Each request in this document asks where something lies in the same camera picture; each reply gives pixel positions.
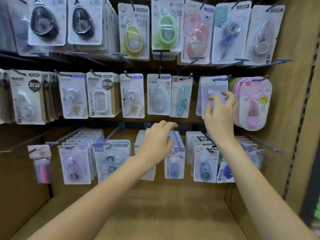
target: store shelf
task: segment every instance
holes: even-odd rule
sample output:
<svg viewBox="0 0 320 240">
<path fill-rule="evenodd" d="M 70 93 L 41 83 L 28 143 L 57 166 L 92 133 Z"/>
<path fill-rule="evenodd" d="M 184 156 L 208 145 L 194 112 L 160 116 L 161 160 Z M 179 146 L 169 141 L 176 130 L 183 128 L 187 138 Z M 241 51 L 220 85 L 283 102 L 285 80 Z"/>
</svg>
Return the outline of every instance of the store shelf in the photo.
<svg viewBox="0 0 320 240">
<path fill-rule="evenodd" d="M 39 210 L 11 240 L 25 240 L 72 204 L 79 195 L 62 193 Z M 220 201 L 166 201 L 126 199 L 115 209 L 96 240 L 202 239 L 246 240 L 229 210 Z"/>
</svg>

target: green correction tape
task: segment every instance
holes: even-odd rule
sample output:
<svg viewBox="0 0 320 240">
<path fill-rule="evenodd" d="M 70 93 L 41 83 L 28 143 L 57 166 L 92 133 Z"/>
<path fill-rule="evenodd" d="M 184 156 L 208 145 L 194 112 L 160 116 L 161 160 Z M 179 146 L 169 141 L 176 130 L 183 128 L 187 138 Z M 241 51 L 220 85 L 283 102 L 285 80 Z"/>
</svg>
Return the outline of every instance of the green correction tape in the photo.
<svg viewBox="0 0 320 240">
<path fill-rule="evenodd" d="M 130 18 L 127 20 L 125 44 L 131 53 L 139 53 L 143 48 L 142 35 L 139 33 L 137 27 L 131 22 Z"/>
<path fill-rule="evenodd" d="M 177 39 L 177 28 L 173 18 L 164 7 L 161 7 L 159 36 L 162 44 L 171 46 Z"/>
</svg>

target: forearm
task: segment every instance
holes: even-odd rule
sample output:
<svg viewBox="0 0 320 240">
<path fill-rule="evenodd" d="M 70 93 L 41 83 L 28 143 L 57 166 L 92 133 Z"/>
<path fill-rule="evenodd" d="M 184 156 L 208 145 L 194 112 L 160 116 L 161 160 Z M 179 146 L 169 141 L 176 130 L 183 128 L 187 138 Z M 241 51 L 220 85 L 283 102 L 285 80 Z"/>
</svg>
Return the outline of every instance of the forearm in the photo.
<svg viewBox="0 0 320 240">
<path fill-rule="evenodd" d="M 318 239 L 272 188 L 236 140 L 222 143 L 218 148 L 263 239 Z"/>
<path fill-rule="evenodd" d="M 35 232 L 29 240 L 94 239 L 120 198 L 149 170 L 144 161 L 144 158 L 130 157 L 101 184 Z"/>
</svg>

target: yellow correction tape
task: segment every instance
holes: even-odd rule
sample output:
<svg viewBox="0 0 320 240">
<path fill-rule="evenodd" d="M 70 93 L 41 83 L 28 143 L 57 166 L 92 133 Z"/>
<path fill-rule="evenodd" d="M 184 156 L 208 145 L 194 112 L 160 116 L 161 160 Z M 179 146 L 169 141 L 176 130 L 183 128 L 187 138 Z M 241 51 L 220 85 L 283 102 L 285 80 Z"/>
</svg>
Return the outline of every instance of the yellow correction tape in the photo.
<svg viewBox="0 0 320 240">
<path fill-rule="evenodd" d="M 142 35 L 130 18 L 127 19 L 127 30 L 125 34 L 125 44 L 131 53 L 139 53 L 143 48 Z"/>
</svg>

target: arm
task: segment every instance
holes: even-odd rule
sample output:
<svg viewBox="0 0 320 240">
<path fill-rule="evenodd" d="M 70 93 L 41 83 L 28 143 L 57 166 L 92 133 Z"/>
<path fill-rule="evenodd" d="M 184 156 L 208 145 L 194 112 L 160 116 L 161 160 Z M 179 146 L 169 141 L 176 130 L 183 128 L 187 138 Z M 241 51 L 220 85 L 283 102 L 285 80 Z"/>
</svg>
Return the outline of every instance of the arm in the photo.
<svg viewBox="0 0 320 240">
<path fill-rule="evenodd" d="M 219 96 L 215 101 L 214 113 L 210 105 L 205 111 L 204 122 L 213 141 L 226 159 L 242 199 L 265 240 L 318 240 L 300 218 L 291 210 L 280 195 L 251 162 L 233 133 L 233 110 L 235 97 L 231 92 L 223 92 L 227 103 L 222 104 Z"/>
<path fill-rule="evenodd" d="M 28 240 L 93 240 L 119 200 L 146 172 L 172 151 L 169 131 L 178 125 L 161 121 L 147 129 L 138 153 Z"/>
</svg>

